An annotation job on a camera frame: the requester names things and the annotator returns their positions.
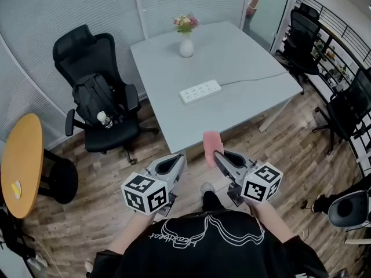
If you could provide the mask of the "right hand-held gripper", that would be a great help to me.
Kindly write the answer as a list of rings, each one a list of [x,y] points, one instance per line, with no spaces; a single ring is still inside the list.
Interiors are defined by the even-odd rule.
[[[213,152],[214,162],[232,183],[227,195],[236,206],[245,200],[255,203],[269,201],[278,191],[283,172],[270,163],[253,161],[240,153],[225,150]]]

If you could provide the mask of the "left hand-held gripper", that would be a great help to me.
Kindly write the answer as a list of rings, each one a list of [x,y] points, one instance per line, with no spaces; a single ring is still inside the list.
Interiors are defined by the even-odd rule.
[[[139,173],[132,173],[121,184],[126,206],[144,215],[167,215],[177,198],[172,193],[174,184],[185,165],[184,155],[172,154],[154,160]]]

